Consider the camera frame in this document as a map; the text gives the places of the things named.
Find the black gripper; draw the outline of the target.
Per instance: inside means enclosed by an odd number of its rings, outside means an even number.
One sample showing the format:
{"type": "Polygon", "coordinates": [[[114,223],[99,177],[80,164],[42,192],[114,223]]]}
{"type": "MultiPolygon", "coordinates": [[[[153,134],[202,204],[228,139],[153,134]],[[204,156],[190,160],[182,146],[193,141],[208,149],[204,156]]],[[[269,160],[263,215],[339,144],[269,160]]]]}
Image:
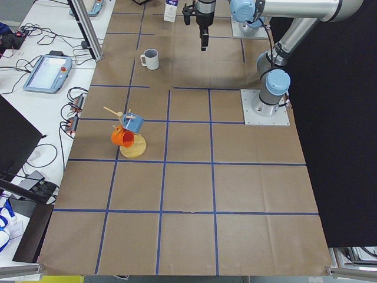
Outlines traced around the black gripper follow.
{"type": "Polygon", "coordinates": [[[198,0],[191,5],[184,4],[182,13],[184,23],[190,25],[190,17],[196,17],[196,22],[201,28],[201,51],[206,51],[209,44],[209,29],[213,24],[216,1],[198,0]]]}

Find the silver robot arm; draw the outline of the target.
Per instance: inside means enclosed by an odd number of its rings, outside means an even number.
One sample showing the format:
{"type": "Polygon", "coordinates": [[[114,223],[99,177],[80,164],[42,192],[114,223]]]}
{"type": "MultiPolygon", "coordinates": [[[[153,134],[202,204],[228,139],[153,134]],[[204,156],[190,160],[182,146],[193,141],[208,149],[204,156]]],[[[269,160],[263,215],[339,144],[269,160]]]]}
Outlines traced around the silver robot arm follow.
{"type": "Polygon", "coordinates": [[[262,87],[251,106],[262,117],[274,116],[280,99],[290,87],[290,77],[282,68],[293,51],[318,22],[342,21],[355,14],[362,1],[230,1],[232,18],[242,24],[255,23],[262,17],[290,17],[293,22],[277,44],[262,53],[257,71],[262,87]]]}

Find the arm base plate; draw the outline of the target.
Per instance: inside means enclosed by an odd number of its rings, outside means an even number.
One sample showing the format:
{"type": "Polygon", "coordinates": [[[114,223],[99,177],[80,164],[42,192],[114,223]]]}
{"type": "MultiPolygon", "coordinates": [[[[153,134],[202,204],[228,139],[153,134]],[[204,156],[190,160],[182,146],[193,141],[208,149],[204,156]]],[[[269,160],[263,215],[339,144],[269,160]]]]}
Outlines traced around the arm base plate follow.
{"type": "Polygon", "coordinates": [[[260,101],[260,90],[241,89],[244,123],[247,126],[289,126],[289,116],[283,98],[277,105],[269,106],[260,101]]]}
{"type": "Polygon", "coordinates": [[[233,17],[232,19],[232,33],[233,38],[248,38],[254,40],[267,40],[267,32],[262,27],[260,21],[256,21],[254,24],[248,24],[246,22],[237,22],[233,17]]]}

